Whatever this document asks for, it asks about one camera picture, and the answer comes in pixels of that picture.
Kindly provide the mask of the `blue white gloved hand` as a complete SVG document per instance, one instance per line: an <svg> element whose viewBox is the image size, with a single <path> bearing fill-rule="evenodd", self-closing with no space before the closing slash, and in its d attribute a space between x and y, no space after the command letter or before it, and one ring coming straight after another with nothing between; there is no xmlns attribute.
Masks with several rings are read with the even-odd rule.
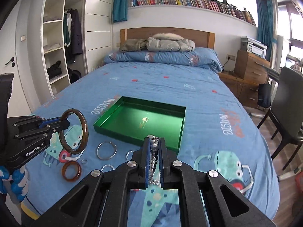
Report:
<svg viewBox="0 0 303 227"><path fill-rule="evenodd" d="M10 183L10 189L16 196L18 203L22 202L28 193L28 171L26 166L15 170L12 174L4 167L1 166L1 195L7 195L7 189L4 182Z"/></svg>

